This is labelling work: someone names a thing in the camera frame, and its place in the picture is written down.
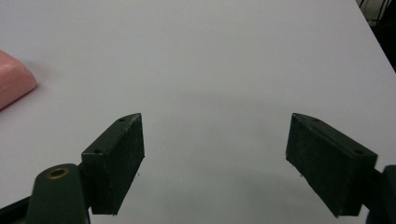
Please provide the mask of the pink soap bar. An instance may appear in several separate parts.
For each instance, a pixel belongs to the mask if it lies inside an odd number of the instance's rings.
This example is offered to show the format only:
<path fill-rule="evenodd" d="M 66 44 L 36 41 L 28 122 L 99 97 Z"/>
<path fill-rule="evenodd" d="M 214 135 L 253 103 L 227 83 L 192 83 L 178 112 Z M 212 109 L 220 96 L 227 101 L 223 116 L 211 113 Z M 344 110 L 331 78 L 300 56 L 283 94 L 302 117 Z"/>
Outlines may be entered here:
<path fill-rule="evenodd" d="M 0 50 L 0 110 L 35 87 L 33 73 L 21 61 Z"/>

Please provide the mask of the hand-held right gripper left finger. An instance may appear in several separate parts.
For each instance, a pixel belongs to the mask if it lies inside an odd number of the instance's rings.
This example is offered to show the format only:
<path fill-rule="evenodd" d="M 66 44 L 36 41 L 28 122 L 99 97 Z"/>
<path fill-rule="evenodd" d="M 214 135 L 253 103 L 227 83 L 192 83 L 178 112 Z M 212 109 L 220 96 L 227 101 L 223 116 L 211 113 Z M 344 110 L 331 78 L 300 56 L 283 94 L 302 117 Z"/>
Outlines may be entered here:
<path fill-rule="evenodd" d="M 117 119 L 81 153 L 81 163 L 40 173 L 26 224 L 91 224 L 90 215 L 115 216 L 145 157 L 142 115 Z"/>

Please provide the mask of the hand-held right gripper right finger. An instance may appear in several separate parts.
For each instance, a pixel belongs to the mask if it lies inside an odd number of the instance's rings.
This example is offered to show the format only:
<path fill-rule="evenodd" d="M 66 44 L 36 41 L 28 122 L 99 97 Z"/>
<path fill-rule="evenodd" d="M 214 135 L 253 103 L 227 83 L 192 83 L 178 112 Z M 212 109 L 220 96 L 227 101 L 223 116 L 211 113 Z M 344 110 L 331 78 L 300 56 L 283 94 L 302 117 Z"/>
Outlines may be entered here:
<path fill-rule="evenodd" d="M 376 153 L 326 122 L 292 114 L 286 160 L 335 217 L 365 206 L 365 224 L 396 224 L 396 164 L 376 170 Z"/>

